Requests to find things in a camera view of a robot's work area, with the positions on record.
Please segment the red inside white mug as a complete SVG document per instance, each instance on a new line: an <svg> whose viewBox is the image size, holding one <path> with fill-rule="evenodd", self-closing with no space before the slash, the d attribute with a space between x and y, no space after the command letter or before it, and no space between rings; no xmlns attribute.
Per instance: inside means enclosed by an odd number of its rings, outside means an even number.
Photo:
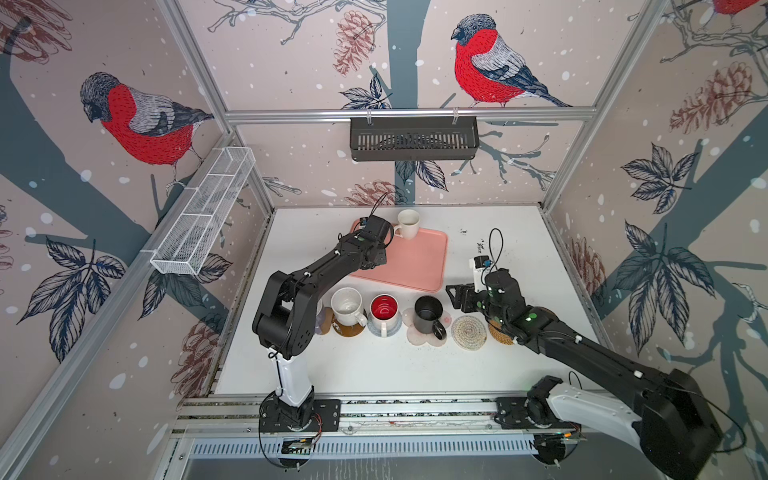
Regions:
<svg viewBox="0 0 768 480"><path fill-rule="evenodd" d="M369 321L402 323L400 306L395 297L389 294L380 294L373 298L369 308Z"/></svg>

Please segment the blue grey woven coaster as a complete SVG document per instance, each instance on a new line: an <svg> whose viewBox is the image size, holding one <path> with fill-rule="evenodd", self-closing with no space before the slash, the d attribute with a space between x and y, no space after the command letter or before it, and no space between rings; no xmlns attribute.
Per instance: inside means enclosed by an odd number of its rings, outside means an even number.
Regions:
<svg viewBox="0 0 768 480"><path fill-rule="evenodd" d="M367 329L376 337L379 338L391 338L398 333L401 329L402 323L400 321L395 323L376 322L369 321Z"/></svg>

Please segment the glossy brown round coaster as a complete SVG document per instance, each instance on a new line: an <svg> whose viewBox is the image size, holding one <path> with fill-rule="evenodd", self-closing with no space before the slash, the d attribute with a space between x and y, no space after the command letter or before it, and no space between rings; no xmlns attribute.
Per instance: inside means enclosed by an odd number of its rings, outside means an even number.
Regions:
<svg viewBox="0 0 768 480"><path fill-rule="evenodd" d="M365 327L358 323L355 323L354 325L343 325L337 320L332 322L332 328L338 335L345 338L355 337L365 330Z"/></svg>

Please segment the pink flower shaped coaster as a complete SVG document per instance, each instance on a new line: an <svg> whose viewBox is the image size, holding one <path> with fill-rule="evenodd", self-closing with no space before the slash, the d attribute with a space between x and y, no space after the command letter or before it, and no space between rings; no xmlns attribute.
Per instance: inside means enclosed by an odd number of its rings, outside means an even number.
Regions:
<svg viewBox="0 0 768 480"><path fill-rule="evenodd" d="M429 345L434 348L442 347L446 344L449 335L446 334L443 339L438 339L434 334L424 334L417 330L414 321L418 318L413 308L407 308L402 313L403 326L406 328L406 338L408 342L415 346L420 347L423 345Z"/></svg>

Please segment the black mug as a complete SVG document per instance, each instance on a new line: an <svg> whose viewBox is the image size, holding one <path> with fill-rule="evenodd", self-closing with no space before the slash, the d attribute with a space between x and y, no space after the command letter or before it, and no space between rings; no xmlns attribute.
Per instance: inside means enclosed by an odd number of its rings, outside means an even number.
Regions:
<svg viewBox="0 0 768 480"><path fill-rule="evenodd" d="M424 295L419 297L414 305L414 327L424 335L432 335L442 341L447 337L445 326L442 323L444 309L442 303L434 296Z"/></svg>

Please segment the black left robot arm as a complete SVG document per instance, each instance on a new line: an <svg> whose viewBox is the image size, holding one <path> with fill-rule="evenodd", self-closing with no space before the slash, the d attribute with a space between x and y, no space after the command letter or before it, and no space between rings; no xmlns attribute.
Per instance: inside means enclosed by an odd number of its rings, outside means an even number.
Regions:
<svg viewBox="0 0 768 480"><path fill-rule="evenodd" d="M369 214L360 219L358 229L339 236L319 260L290 274L276 271L269 277L252 323L278 378L273 404L261 414L263 419L294 431L316 419L315 390L301 354L315 335L319 302L348 275L384 265L393 239L391 223Z"/></svg>

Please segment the rattan round woven coaster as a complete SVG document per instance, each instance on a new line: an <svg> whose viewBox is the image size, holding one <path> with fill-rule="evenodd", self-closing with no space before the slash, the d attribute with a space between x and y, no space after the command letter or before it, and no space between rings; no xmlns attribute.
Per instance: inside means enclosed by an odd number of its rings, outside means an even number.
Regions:
<svg viewBox="0 0 768 480"><path fill-rule="evenodd" d="M492 321L488 323L488 329L490 335L499 343L503 345L513 345L514 340L501 331L501 325L498 322Z"/></svg>

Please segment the cork flower shaped coaster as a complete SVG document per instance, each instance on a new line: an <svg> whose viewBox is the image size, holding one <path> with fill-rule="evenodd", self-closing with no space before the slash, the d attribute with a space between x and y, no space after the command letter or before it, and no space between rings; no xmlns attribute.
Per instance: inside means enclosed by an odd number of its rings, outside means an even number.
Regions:
<svg viewBox="0 0 768 480"><path fill-rule="evenodd" d="M332 328L334 319L333 310L330 307L323 307L316 316L315 333L317 335L326 335Z"/></svg>

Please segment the cream mug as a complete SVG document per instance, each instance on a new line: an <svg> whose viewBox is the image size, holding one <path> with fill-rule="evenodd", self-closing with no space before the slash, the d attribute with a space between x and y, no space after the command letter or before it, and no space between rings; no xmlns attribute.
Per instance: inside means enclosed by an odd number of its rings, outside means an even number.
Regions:
<svg viewBox="0 0 768 480"><path fill-rule="evenodd" d="M420 214L413 209L402 210L397 215L394 235L405 240L413 240L420 229Z"/></svg>

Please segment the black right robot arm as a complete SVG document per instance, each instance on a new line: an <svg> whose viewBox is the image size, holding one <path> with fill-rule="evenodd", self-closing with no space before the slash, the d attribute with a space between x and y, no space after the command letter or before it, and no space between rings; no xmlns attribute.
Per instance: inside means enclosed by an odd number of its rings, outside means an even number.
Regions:
<svg viewBox="0 0 768 480"><path fill-rule="evenodd" d="M528 305L506 269L445 290L453 308L482 314L516 344L559 361L605 390L584 391L547 375L514 408L515 416L524 414L539 427L586 425L641 451L671 479L697 478L717 450L723 431L689 374L641 365L582 336L552 311Z"/></svg>

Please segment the multicolour zigzag woven coaster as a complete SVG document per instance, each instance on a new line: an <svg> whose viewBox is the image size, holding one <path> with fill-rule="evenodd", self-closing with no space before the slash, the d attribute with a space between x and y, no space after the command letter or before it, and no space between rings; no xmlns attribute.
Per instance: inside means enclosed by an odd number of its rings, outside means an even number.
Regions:
<svg viewBox="0 0 768 480"><path fill-rule="evenodd" d="M470 315L461 316L452 323L451 335L459 347L468 351L480 350L488 336L485 322Z"/></svg>

